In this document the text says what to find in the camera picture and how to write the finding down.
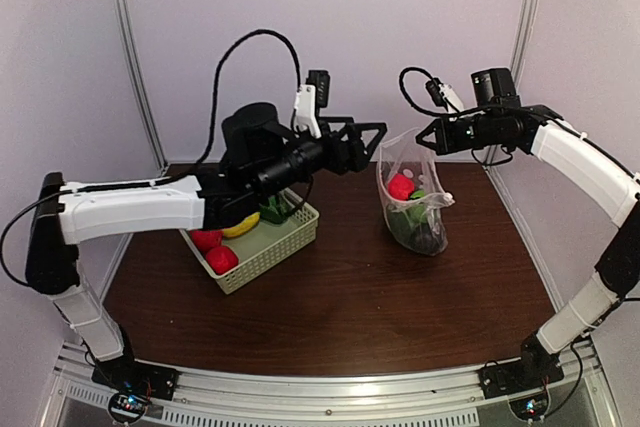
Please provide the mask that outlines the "red toy tomato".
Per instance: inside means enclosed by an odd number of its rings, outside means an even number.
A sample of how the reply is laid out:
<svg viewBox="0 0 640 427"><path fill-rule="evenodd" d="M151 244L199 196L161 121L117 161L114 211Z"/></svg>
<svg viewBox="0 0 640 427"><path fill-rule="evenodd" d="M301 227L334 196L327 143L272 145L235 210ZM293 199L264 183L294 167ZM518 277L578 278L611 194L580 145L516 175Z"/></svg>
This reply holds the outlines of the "red toy tomato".
<svg viewBox="0 0 640 427"><path fill-rule="evenodd" d="M396 173L388 183L389 195L398 201L408 201L415 191L413 181L401 173Z"/></svg>

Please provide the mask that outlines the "clear zip top bag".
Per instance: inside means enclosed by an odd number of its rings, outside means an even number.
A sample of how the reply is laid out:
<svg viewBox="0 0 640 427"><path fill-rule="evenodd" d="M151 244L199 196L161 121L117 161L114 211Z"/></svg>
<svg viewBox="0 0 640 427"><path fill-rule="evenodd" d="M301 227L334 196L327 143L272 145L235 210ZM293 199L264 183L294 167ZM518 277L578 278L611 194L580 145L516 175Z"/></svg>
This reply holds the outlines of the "clear zip top bag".
<svg viewBox="0 0 640 427"><path fill-rule="evenodd" d="M402 247L436 256L448 245L441 211L455 203L441 186L433 151L417 144L418 128L383 142L376 181L386 226Z"/></svg>

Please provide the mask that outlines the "green toy cucumber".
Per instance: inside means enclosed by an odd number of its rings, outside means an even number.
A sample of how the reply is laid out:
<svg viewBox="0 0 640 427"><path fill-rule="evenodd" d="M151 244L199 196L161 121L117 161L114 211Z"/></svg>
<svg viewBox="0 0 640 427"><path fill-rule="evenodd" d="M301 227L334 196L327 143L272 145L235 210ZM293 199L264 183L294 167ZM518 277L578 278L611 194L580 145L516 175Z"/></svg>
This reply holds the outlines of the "green toy cucumber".
<svg viewBox="0 0 640 427"><path fill-rule="evenodd" d="M390 212L404 212L405 215L412 221L414 231L432 229L432 215L429 213L428 206L425 202L420 202L420 199L424 198L426 193L423 189L418 189L413 192L409 201L412 204L404 208L399 205L392 205L388 209L388 215Z"/></svg>

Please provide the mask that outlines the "green toy bell pepper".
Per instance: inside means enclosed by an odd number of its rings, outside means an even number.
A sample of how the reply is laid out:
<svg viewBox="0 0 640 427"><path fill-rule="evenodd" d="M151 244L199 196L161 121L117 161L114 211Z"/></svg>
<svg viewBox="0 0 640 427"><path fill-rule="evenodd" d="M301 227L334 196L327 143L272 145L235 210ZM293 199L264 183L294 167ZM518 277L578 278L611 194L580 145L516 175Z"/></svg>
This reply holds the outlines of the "green toy bell pepper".
<svg viewBox="0 0 640 427"><path fill-rule="evenodd" d="M286 196L278 193L260 205L260 220L273 225L282 225L294 215L294 207Z"/></svg>

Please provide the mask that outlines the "purple toy eggplant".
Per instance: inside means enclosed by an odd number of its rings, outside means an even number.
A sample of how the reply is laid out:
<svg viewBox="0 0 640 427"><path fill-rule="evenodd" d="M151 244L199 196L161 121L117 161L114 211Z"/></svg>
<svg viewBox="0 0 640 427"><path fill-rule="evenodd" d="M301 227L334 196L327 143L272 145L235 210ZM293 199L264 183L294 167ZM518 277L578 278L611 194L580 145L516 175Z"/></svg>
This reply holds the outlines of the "purple toy eggplant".
<svg viewBox="0 0 640 427"><path fill-rule="evenodd" d="M445 234L436 234L429 229L415 230L409 238L408 245L414 252L435 256L447 247L448 241Z"/></svg>

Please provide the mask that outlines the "yellow toy corn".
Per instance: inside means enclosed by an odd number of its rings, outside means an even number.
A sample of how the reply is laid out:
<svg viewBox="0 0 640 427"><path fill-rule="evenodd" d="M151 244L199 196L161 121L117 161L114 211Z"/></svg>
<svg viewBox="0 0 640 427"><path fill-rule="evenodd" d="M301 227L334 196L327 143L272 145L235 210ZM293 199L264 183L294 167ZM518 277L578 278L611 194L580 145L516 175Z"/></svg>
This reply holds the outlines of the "yellow toy corn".
<svg viewBox="0 0 640 427"><path fill-rule="evenodd" d="M240 237L248 232L250 232L253 228L255 228L260 221L260 213L255 212L245 219L243 219L240 223L235 226L228 227L222 230L222 235L224 238L231 239Z"/></svg>

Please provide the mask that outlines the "red toy strawberry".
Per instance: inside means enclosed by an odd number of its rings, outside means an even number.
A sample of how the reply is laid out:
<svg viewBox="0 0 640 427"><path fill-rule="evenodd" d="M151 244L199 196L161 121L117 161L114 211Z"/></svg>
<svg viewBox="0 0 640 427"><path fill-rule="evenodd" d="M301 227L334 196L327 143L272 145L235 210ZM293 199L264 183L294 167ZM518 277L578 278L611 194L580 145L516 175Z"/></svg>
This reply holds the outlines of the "red toy strawberry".
<svg viewBox="0 0 640 427"><path fill-rule="evenodd" d="M205 255L205 260L216 275L225 275L239 264L239 258L231 248L219 245Z"/></svg>

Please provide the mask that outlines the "red toy apple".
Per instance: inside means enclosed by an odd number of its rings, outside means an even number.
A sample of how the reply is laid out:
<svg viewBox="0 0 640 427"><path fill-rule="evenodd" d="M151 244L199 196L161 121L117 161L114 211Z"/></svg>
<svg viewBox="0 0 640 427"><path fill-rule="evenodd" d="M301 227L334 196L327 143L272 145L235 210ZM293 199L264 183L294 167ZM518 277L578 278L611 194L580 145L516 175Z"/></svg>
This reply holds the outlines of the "red toy apple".
<svg viewBox="0 0 640 427"><path fill-rule="evenodd" d="M196 249L202 254L207 254L210 250L219 247L223 239L223 233L220 230L193 230L189 232L189 236Z"/></svg>

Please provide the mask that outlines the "green toy cabbage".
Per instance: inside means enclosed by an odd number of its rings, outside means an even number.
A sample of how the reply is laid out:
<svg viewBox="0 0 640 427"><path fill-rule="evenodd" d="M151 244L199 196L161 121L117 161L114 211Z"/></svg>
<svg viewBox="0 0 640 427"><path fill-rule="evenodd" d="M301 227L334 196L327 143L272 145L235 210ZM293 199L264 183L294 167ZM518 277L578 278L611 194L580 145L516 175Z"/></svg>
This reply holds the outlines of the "green toy cabbage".
<svg viewBox="0 0 640 427"><path fill-rule="evenodd" d="M408 239L414 231L412 221L404 212L390 212L388 226L393 236L399 239Z"/></svg>

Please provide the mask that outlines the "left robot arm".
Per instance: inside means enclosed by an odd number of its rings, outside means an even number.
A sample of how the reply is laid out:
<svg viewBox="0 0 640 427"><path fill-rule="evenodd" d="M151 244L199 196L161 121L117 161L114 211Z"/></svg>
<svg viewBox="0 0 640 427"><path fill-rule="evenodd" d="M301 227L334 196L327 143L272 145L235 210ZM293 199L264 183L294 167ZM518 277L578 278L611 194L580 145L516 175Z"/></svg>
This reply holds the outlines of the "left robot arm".
<svg viewBox="0 0 640 427"><path fill-rule="evenodd" d="M137 232L233 227L269 198L320 170L338 175L364 170L387 132L383 122L315 115L290 129L269 103L246 105L221 127L226 151L213 169L102 184L66 183L52 172L43 181L25 279L52 300L123 391L137 389L144 371L131 359L123 329L104 312L80 273L80 243Z"/></svg>

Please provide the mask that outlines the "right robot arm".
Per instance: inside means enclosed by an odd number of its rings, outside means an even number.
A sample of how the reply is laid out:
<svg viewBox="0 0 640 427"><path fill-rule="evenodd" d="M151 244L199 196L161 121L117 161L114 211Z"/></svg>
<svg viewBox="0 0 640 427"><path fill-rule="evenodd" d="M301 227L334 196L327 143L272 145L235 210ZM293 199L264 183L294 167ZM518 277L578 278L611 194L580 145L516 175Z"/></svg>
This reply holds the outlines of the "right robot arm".
<svg viewBox="0 0 640 427"><path fill-rule="evenodd" d="M599 326L638 287L639 177L560 113L544 104L523 104L507 68L472 74L471 107L436 75L425 77L434 106L420 110L432 121L417 134L417 144L439 155L488 147L520 152L562 177L612 227L584 286L522 344L512 377L519 387L533 388L561 350Z"/></svg>

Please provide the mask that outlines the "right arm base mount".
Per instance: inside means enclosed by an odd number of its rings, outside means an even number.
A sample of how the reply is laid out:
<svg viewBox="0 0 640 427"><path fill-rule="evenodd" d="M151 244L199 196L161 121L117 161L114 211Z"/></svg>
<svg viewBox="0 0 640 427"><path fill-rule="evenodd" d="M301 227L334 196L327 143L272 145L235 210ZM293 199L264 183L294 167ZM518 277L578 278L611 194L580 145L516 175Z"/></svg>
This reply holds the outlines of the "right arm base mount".
<svg viewBox="0 0 640 427"><path fill-rule="evenodd" d="M490 360L478 371L478 376L484 397L492 399L542 389L563 380L564 372L557 359L537 371L528 370L525 362L518 358L505 362Z"/></svg>

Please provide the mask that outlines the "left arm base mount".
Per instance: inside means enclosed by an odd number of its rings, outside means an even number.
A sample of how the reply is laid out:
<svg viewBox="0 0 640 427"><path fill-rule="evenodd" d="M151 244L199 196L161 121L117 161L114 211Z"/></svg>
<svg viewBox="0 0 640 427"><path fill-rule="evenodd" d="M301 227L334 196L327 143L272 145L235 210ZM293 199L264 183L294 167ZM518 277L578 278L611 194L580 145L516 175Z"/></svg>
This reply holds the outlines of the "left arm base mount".
<svg viewBox="0 0 640 427"><path fill-rule="evenodd" d="M91 380L138 397L172 400L178 376L174 368L119 357L105 362L95 361Z"/></svg>

